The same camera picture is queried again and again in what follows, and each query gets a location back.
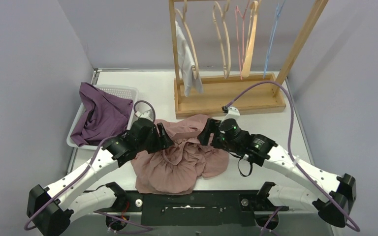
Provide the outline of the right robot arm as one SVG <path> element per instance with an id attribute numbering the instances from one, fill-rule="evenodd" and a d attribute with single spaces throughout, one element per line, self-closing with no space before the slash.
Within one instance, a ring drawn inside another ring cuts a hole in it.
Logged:
<path id="1" fill-rule="evenodd" d="M 242 130 L 233 118 L 207 119 L 197 138 L 202 145 L 224 150 L 251 166 L 273 170 L 301 185 L 293 188 L 264 183 L 257 194 L 260 208 L 269 210 L 275 206 L 316 212 L 326 223 L 339 228 L 351 223 L 348 217 L 356 200 L 353 176 L 339 176 L 294 158 L 272 139 Z"/>

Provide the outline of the white skirt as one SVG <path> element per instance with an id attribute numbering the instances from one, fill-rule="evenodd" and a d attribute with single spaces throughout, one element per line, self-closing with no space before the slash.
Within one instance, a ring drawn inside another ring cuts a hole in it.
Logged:
<path id="1" fill-rule="evenodd" d="M 175 24 L 178 63 L 182 75 L 182 80 L 184 82 L 184 94 L 186 97 L 189 97 L 192 88 L 195 88 L 198 93 L 203 93 L 201 77 L 200 75 L 197 75 L 197 77 L 195 77 L 195 72 L 192 69 L 193 67 L 195 67 L 195 61 L 190 51 L 188 42 L 177 21 L 175 21 Z"/>

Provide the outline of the purple garment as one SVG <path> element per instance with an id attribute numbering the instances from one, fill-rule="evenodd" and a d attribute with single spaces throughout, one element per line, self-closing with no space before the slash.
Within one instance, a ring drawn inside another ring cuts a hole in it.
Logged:
<path id="1" fill-rule="evenodd" d="M 133 101 L 106 93 L 82 82 L 79 95 L 84 113 L 79 117 L 70 135 L 79 147 L 97 146 L 101 140 L 127 130 Z"/>

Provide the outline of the wooden hanger rack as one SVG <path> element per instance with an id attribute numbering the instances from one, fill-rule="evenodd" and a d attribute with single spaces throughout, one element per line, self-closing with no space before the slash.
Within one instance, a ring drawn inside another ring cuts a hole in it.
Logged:
<path id="1" fill-rule="evenodd" d="M 284 83 L 307 39 L 314 29 L 328 0 L 316 0 L 310 13 L 298 33 L 278 75 L 270 73 L 263 78 L 262 73 L 250 73 L 247 78 L 240 79 L 240 74 L 223 76 L 207 76 L 203 79 L 206 89 L 194 97 L 184 98 L 182 88 L 184 82 L 179 72 L 176 24 L 174 11 L 175 1 L 169 1 L 170 24 L 172 31 L 172 47 L 175 66 L 174 100 L 176 118 L 188 118 L 196 114 L 223 116 L 222 107 L 235 107 L 243 115 L 280 113 L 286 108 L 284 96 L 279 86 Z"/>

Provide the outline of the white plastic basket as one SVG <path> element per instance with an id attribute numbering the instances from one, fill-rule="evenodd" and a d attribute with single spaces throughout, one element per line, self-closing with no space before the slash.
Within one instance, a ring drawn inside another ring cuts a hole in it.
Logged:
<path id="1" fill-rule="evenodd" d="M 125 99 L 131 99 L 133 101 L 133 105 L 137 101 L 137 98 L 138 98 L 138 89 L 136 89 L 136 88 L 127 87 L 127 86 L 113 86 L 113 85 L 93 85 L 93 86 L 95 86 L 96 88 L 98 88 L 98 89 L 100 89 L 100 90 L 102 90 L 102 91 L 104 91 L 106 93 L 115 95 L 117 97 L 125 98 Z M 75 116 L 75 118 L 73 120 L 73 123 L 72 123 L 72 126 L 70 128 L 70 131 L 68 133 L 68 136 L 66 138 L 66 143 L 70 147 L 73 147 L 73 148 L 84 148 L 84 149 L 94 150 L 94 149 L 96 149 L 96 146 L 83 145 L 83 146 L 79 147 L 70 138 L 70 135 L 71 135 L 71 133 L 73 131 L 73 128 L 76 125 L 79 117 L 84 113 L 84 110 L 85 110 L 84 109 L 84 105 L 81 102 L 81 104 L 79 106 L 79 109 L 77 111 L 77 114 L 76 114 L 76 116 Z M 132 108 L 131 116 L 130 116 L 130 119 L 129 119 L 129 122 L 128 122 L 127 129 L 130 129 L 130 127 L 132 125 L 133 117 L 134 117 L 134 110 Z"/>

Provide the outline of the thick wooden hanger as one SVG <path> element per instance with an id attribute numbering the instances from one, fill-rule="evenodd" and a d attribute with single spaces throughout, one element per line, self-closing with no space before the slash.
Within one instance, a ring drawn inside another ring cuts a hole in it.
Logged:
<path id="1" fill-rule="evenodd" d="M 247 34 L 247 42 L 244 45 L 244 50 L 242 54 L 242 69 L 241 77 L 247 78 L 250 76 L 252 58 L 255 46 L 255 35 L 258 22 L 258 13 L 261 5 L 260 0 L 253 0 L 249 6 L 250 15 L 249 15 L 249 27 Z"/>

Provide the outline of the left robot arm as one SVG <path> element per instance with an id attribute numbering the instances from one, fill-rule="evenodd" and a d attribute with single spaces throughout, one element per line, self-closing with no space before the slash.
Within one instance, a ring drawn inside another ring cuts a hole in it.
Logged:
<path id="1" fill-rule="evenodd" d="M 59 236 L 71 222 L 94 211 L 125 206 L 126 194 L 111 182 L 85 191 L 108 173 L 134 159 L 142 151 L 155 153 L 174 145 L 162 123 L 139 118 L 129 130 L 105 138 L 91 159 L 46 187 L 36 185 L 29 192 L 26 231 L 37 228 L 44 236 Z"/>

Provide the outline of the pink garment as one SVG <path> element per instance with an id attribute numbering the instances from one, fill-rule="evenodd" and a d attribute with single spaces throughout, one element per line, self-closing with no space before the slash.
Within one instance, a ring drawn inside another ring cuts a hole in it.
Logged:
<path id="1" fill-rule="evenodd" d="M 189 194 L 199 177 L 213 178 L 227 170 L 229 154 L 201 145 L 197 138 L 208 119 L 198 114 L 179 122 L 155 121 L 163 124 L 174 144 L 155 153 L 142 151 L 131 161 L 139 193 Z"/>

